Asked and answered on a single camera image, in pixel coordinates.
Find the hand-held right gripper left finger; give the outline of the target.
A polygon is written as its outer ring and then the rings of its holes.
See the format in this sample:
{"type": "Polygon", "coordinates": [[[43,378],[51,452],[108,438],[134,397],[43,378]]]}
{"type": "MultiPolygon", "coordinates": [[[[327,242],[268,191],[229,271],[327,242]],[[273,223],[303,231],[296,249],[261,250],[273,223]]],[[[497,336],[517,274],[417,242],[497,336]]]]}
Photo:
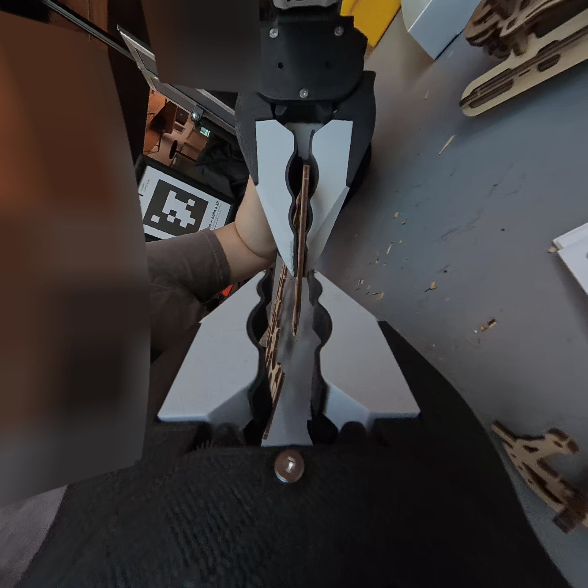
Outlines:
{"type": "Polygon", "coordinates": [[[162,422],[250,422],[263,427],[272,400],[265,349],[273,270],[258,273],[203,318],[158,412],[162,422]]]}

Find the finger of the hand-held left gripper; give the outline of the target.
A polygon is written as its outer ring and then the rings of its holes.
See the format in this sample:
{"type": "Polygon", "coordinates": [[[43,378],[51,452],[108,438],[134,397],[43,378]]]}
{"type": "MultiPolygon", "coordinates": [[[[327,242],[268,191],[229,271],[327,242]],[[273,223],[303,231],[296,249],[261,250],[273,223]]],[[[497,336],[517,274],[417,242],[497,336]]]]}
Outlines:
{"type": "Polygon", "coordinates": [[[318,166],[318,183],[310,199],[312,223],[307,234],[307,258],[318,259],[347,197],[347,174],[353,122],[333,120],[312,137],[311,153],[318,166]]]}
{"type": "Polygon", "coordinates": [[[286,266],[295,263],[295,235],[290,225],[293,195],[288,171],[297,154],[295,136],[276,120],[258,121],[255,126],[258,160],[256,191],[278,252],[286,266]]]}

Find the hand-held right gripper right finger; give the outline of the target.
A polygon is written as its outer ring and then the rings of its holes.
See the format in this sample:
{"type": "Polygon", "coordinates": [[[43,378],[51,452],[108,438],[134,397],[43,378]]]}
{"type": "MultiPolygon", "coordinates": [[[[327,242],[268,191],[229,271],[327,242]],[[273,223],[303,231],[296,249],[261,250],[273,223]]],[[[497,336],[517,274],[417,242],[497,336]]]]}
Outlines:
{"type": "Polygon", "coordinates": [[[327,443],[349,422],[416,418],[420,408],[377,319],[320,272],[308,275],[296,334],[285,286],[276,367],[283,377],[263,446],[327,443]]]}

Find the wooden model part with holes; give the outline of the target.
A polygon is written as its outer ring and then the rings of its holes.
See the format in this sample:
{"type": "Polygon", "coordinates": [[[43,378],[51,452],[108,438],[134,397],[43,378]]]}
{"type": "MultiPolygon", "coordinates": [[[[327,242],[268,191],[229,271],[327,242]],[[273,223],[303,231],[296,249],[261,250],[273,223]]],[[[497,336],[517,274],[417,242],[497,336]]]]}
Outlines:
{"type": "Polygon", "coordinates": [[[271,408],[262,433],[262,447],[287,445],[296,437],[299,409],[293,363],[295,289],[296,279],[277,252],[265,350],[271,408]]]}

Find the large wooden cutout sheet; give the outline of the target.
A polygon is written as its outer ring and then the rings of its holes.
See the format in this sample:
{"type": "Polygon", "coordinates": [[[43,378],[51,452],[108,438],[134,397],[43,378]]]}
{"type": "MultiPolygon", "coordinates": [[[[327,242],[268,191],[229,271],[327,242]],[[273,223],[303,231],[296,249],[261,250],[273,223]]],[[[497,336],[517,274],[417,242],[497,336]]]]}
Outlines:
{"type": "Polygon", "coordinates": [[[305,261],[306,261],[306,228],[307,228],[307,213],[308,213],[308,193],[310,185],[311,166],[304,164],[302,170],[302,184],[300,195],[297,204],[297,219],[298,219],[298,241],[297,241],[297,265],[295,277],[295,293],[292,315],[292,334],[297,335],[300,311],[302,305],[302,286],[305,275],[305,261]]]}

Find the person's left forearm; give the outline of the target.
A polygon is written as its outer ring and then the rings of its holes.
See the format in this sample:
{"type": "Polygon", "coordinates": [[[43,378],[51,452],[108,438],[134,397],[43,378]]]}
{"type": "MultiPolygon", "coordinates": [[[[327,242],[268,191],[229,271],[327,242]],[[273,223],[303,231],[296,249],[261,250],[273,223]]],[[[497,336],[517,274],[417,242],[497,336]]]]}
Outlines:
{"type": "Polygon", "coordinates": [[[231,285],[269,268],[277,247],[251,177],[235,220],[146,244],[151,315],[187,320],[231,285]]]}

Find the small wooden model part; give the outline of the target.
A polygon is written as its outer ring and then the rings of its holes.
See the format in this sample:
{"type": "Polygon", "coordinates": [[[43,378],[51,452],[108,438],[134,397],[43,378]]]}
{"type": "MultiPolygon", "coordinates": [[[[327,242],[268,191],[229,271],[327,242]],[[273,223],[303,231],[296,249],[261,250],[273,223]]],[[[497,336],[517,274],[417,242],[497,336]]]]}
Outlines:
{"type": "Polygon", "coordinates": [[[566,534],[587,528],[587,492],[569,482],[548,460],[558,454],[579,454],[573,437],[558,429],[541,436],[519,436],[501,422],[492,423],[493,432],[501,439],[504,451],[528,487],[556,515],[554,524],[566,534]]]}

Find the pale plywood model assembly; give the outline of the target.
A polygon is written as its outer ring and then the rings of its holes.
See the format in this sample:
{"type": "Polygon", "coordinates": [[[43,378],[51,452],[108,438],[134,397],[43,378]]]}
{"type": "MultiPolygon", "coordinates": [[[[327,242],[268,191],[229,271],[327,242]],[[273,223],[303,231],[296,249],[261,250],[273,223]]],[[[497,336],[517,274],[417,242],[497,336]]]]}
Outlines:
{"type": "Polygon", "coordinates": [[[472,117],[587,60],[587,1],[481,1],[464,35],[501,60],[464,90],[472,117]]]}

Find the yellow plastic bin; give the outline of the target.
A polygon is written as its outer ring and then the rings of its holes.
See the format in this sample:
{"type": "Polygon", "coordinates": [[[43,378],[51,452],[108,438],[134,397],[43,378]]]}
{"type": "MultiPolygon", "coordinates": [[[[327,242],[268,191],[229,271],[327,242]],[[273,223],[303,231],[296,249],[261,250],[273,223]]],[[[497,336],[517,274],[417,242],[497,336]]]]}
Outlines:
{"type": "Polygon", "coordinates": [[[401,9],[401,1],[342,1],[341,15],[354,18],[354,26],[373,50],[401,9]]]}

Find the framed black white tag sign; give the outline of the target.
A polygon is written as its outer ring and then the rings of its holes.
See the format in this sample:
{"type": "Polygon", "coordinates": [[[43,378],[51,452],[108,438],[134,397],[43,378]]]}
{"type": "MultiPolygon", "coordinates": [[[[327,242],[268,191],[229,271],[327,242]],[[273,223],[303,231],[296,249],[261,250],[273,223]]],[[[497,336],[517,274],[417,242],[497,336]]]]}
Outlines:
{"type": "Polygon", "coordinates": [[[135,176],[147,242],[214,231],[235,218],[235,199],[144,154],[135,176]]]}

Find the white box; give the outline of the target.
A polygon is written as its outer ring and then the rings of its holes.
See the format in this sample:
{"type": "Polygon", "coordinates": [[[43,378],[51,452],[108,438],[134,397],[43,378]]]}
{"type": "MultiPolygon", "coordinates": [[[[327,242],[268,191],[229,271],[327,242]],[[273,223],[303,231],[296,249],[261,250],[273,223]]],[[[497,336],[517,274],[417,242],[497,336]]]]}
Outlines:
{"type": "Polygon", "coordinates": [[[465,28],[480,1],[401,1],[403,22],[420,47],[436,59],[465,28]]]}

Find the white instruction booklet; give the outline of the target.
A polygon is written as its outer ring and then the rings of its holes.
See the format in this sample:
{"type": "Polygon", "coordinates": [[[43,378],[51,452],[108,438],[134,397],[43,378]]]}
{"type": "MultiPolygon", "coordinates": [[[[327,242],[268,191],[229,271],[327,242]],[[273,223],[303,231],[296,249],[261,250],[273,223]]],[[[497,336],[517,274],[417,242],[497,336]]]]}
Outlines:
{"type": "Polygon", "coordinates": [[[552,240],[560,259],[587,294],[587,223],[552,240]]]}

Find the aluminium rail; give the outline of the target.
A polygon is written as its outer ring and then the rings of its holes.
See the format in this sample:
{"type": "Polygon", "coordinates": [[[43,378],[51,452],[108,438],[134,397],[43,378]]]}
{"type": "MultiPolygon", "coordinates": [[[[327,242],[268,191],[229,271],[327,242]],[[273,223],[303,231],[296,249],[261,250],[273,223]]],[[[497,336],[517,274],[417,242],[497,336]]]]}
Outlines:
{"type": "Polygon", "coordinates": [[[191,115],[193,122],[218,134],[236,136],[236,93],[212,92],[162,82],[151,48],[120,26],[117,30],[151,90],[191,115]]]}

